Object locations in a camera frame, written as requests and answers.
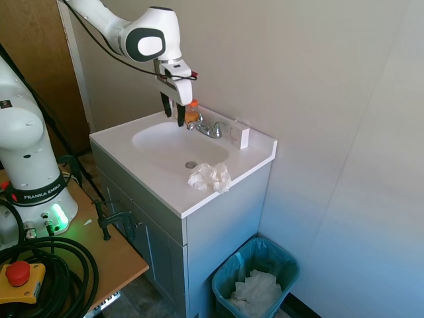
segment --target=door frame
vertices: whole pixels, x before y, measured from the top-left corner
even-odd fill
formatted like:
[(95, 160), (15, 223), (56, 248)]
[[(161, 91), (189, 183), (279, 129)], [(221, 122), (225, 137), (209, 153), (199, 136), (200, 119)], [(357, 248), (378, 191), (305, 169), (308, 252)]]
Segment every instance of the door frame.
[(66, 35), (66, 42), (68, 43), (69, 52), (71, 55), (72, 65), (74, 66), (74, 72), (77, 79), (77, 84), (79, 88), (79, 94), (81, 95), (81, 101), (84, 108), (85, 117), (87, 119), (90, 133), (95, 133), (97, 129), (95, 128), (93, 112), (91, 111), (91, 105), (89, 100), (89, 94), (87, 86), (85, 84), (84, 72), (81, 64), (80, 53), (78, 52), (77, 41), (75, 39), (74, 28), (71, 22), (71, 16), (68, 7), (61, 1), (56, 2), (59, 9), (59, 14), (62, 20), (64, 27), (64, 32)]

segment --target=faucet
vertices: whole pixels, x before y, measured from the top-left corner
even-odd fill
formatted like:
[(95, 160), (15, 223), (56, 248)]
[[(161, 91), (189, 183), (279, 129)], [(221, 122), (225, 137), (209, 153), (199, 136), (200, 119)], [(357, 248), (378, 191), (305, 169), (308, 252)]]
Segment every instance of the faucet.
[(213, 127), (210, 127), (208, 124), (203, 122), (203, 116), (201, 115), (201, 113), (199, 113), (199, 120), (188, 123), (187, 129), (189, 131), (192, 131), (194, 128), (196, 128), (199, 132), (205, 134), (206, 136), (209, 136), (211, 138), (221, 138), (223, 136), (221, 125), (225, 125), (226, 127), (228, 126), (222, 121), (217, 121), (213, 125)]

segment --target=bathroom vanity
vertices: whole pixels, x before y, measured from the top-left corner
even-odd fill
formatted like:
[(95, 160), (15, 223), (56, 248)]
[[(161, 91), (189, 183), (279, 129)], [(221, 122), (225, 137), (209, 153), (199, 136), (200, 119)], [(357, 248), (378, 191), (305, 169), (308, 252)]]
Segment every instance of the bathroom vanity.
[[(212, 139), (162, 112), (90, 136), (109, 211), (131, 211), (145, 275), (181, 318), (212, 316), (213, 274), (258, 232), (277, 142), (251, 129), (238, 149), (225, 133)], [(225, 163), (229, 192), (190, 187), (186, 162)]]

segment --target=wooden table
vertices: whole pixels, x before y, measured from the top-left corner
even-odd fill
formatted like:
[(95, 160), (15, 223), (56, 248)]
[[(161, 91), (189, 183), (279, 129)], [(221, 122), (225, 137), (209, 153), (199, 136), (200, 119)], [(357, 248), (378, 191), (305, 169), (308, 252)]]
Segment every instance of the wooden table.
[[(5, 171), (1, 170), (0, 184), (8, 180)], [(107, 227), (111, 239), (103, 240), (103, 232), (97, 224), (95, 206), (91, 204), (90, 198), (73, 180), (69, 183), (68, 190), (78, 204), (78, 214), (70, 223), (69, 229), (59, 236), (84, 245), (93, 255), (99, 267), (99, 289), (90, 307), (92, 310), (110, 295), (147, 271), (148, 264), (114, 226)], [(70, 269), (82, 278), (82, 266), (76, 256), (68, 251), (59, 249), (56, 251), (68, 263)]]

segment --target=sink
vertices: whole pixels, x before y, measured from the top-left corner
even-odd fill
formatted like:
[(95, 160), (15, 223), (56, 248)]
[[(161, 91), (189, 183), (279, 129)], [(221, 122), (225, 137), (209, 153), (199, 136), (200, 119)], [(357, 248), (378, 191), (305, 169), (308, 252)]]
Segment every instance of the sink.
[(188, 131), (164, 112), (90, 135), (96, 147), (181, 218), (219, 195), (213, 189), (190, 187), (187, 181), (192, 169), (186, 168), (186, 163), (213, 166), (222, 162), (233, 186), (275, 158), (277, 140), (265, 134), (250, 129), (248, 146), (243, 149), (229, 138)]
[(209, 137), (178, 127), (175, 123), (160, 123), (136, 133), (132, 145), (138, 149), (137, 159), (171, 174), (186, 175), (187, 162), (216, 165), (229, 157), (229, 151), (208, 142)]

